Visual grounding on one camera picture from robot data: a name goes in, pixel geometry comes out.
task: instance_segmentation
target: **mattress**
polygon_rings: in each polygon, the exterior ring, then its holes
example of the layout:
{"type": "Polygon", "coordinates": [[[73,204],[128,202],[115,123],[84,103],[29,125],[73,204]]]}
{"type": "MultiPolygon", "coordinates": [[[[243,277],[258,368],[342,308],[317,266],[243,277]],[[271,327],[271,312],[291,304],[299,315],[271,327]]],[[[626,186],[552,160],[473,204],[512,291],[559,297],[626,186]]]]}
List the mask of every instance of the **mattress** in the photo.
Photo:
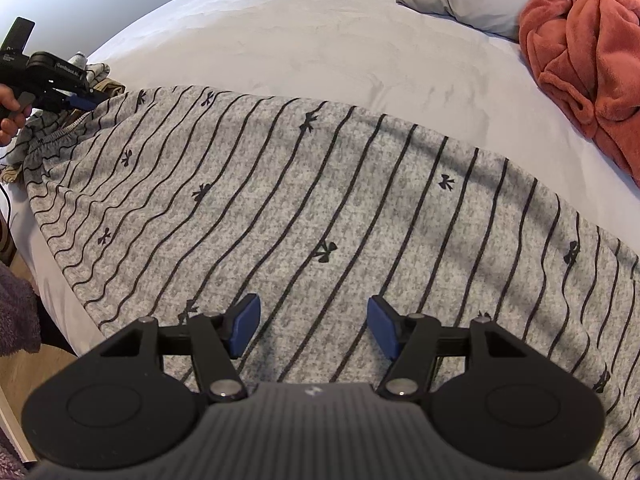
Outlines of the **mattress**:
{"type": "MultiPolygon", "coordinates": [[[[174,0],[91,60],[107,62],[129,90],[208,85],[342,102],[420,124],[508,157],[640,252],[635,185],[537,89],[516,44],[452,20],[394,0],[174,0]]],[[[100,334],[29,224],[24,192],[11,193],[16,245],[54,319],[86,351],[100,334]]]]}

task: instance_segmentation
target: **wooden floor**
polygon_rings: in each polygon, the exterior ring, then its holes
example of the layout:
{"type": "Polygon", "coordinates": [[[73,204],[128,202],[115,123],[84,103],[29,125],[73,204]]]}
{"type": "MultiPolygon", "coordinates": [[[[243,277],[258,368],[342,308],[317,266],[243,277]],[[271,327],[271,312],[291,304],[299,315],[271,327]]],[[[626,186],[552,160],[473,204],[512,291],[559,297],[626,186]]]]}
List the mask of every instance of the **wooden floor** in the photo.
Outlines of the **wooden floor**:
{"type": "MultiPolygon", "coordinates": [[[[16,276],[34,285],[31,273],[19,254],[9,268],[16,276]]],[[[29,394],[74,359],[67,352],[47,345],[42,345],[37,354],[21,351],[0,357],[0,388],[18,421],[29,394]]]]}

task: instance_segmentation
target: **gray ribbed surface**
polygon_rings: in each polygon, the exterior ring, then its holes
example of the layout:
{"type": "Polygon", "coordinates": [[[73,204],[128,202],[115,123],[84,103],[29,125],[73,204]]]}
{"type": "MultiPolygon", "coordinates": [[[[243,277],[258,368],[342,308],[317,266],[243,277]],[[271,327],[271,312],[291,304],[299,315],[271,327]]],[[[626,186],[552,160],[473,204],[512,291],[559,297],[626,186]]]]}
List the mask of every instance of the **gray ribbed surface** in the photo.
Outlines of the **gray ribbed surface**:
{"type": "Polygon", "coordinates": [[[417,406],[380,399],[368,384],[264,383],[248,400],[215,406],[177,449],[119,472],[51,464],[33,480],[570,480],[601,478],[586,463],[557,472],[491,468],[440,440],[417,406]]]}

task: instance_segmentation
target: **fleece blanket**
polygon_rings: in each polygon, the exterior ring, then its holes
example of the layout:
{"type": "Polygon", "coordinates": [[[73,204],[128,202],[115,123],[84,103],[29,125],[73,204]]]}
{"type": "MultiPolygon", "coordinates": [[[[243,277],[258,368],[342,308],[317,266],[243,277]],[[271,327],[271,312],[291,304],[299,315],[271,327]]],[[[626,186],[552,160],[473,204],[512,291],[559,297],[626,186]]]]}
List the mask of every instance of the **fleece blanket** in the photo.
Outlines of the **fleece blanket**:
{"type": "MultiPolygon", "coordinates": [[[[375,384],[373,294],[449,326],[490,316],[599,394],[596,469],[639,463],[638,256],[506,158],[347,104],[196,86],[127,92],[62,129],[37,114],[15,143],[105,336],[255,292],[250,387],[375,384]]],[[[188,359],[165,367],[193,386],[188,359]]],[[[444,360],[435,386],[462,370],[444,360]]]]}
{"type": "Polygon", "coordinates": [[[640,186],[640,0],[529,0],[520,47],[540,88],[640,186]]]}

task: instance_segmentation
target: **orange plush fabric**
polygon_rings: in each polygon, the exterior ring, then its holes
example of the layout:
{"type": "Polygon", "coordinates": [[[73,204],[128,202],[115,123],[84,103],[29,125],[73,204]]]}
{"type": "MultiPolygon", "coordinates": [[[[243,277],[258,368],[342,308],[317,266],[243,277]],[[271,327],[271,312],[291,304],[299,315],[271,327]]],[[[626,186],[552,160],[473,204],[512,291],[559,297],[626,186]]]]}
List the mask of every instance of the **orange plush fabric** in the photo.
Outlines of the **orange plush fabric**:
{"type": "Polygon", "coordinates": [[[529,0],[520,47],[538,86],[640,186],[640,0],[529,0]]]}

